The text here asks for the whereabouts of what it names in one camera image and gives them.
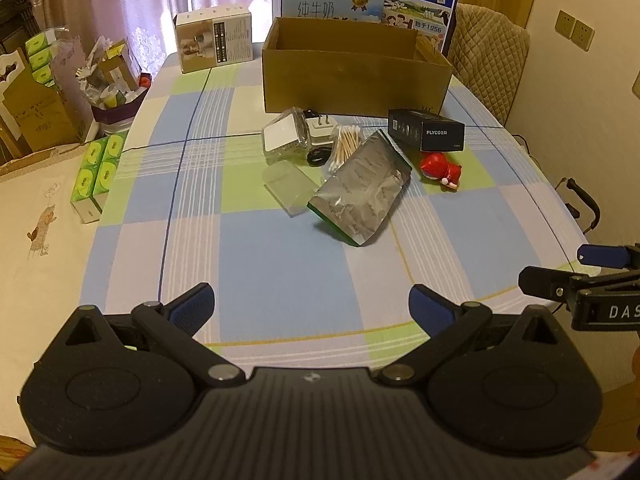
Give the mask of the person right hand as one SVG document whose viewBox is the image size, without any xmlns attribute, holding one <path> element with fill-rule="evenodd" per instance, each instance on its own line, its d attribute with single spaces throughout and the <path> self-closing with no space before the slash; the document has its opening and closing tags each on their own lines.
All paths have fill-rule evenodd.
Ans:
<svg viewBox="0 0 640 480">
<path fill-rule="evenodd" d="M 634 374 L 634 378 L 636 378 L 636 380 L 639 380 L 640 379 L 640 347 L 639 346 L 634 352 L 634 355 L 632 356 L 631 371 L 632 371 L 632 374 Z"/>
</svg>

